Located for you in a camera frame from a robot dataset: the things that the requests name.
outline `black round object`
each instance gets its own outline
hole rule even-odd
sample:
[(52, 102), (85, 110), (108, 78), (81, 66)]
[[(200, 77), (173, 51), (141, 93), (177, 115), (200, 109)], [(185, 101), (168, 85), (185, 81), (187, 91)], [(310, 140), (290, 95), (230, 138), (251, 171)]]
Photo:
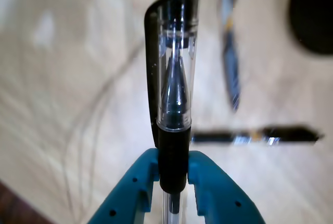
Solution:
[(304, 47), (319, 54), (333, 54), (333, 0), (290, 0), (289, 20)]

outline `transparent pen barrel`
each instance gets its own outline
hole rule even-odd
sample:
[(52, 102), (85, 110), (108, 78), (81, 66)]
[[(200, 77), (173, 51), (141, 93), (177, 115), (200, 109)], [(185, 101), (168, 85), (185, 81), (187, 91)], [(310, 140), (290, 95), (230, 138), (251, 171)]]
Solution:
[(171, 0), (158, 9), (158, 126), (183, 131), (191, 125), (198, 0)]
[(163, 224), (181, 224), (182, 210), (182, 193), (168, 194), (163, 191)]

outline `teal clamp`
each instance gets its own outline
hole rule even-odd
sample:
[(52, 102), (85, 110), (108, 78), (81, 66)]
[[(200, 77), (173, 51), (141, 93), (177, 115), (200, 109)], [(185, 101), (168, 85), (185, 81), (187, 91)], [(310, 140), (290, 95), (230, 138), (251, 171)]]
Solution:
[(153, 182), (159, 180), (158, 149), (146, 150), (128, 169), (89, 224), (143, 224)]
[(188, 183), (194, 184), (198, 215), (206, 224), (265, 224), (245, 192), (199, 151), (189, 153)]
[[(88, 224), (143, 224), (153, 182), (159, 180), (158, 150), (143, 153), (118, 182)], [(209, 157), (189, 152), (188, 182), (206, 224), (264, 224), (257, 207)]]

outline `black pen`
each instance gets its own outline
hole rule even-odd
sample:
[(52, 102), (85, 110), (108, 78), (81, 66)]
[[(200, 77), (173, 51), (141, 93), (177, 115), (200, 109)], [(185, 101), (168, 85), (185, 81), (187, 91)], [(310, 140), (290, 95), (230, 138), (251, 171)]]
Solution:
[(218, 130), (218, 131), (193, 131), (192, 144), (249, 144), (263, 143), (274, 146), (282, 143), (315, 143), (324, 137), (323, 134), (306, 125), (295, 126), (267, 126), (259, 130)]

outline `black rubber grip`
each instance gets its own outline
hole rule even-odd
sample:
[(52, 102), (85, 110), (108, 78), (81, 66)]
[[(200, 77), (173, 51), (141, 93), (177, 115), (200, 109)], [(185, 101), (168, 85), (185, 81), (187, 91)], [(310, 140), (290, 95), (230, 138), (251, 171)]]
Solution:
[(191, 129), (168, 132), (159, 128), (158, 168), (161, 188), (169, 194), (182, 192), (188, 171)]

